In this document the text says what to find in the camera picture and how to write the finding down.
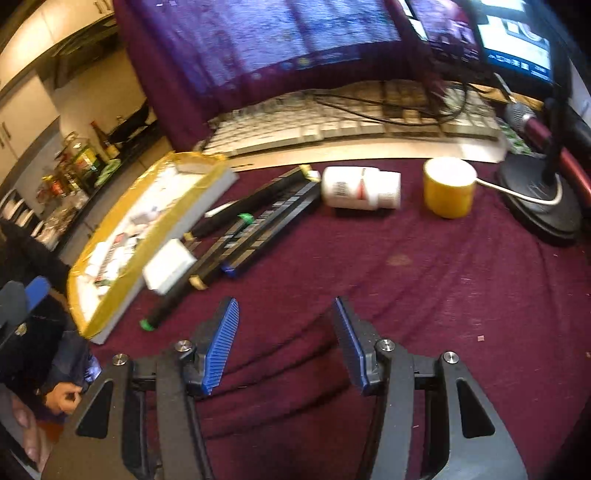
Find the person left hand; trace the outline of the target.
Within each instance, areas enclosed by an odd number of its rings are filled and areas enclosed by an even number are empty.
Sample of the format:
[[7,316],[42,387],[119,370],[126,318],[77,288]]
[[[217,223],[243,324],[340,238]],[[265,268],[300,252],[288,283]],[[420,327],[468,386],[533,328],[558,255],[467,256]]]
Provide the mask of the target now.
[[81,401],[82,388],[70,382],[58,383],[44,397],[45,406],[54,415],[71,415]]

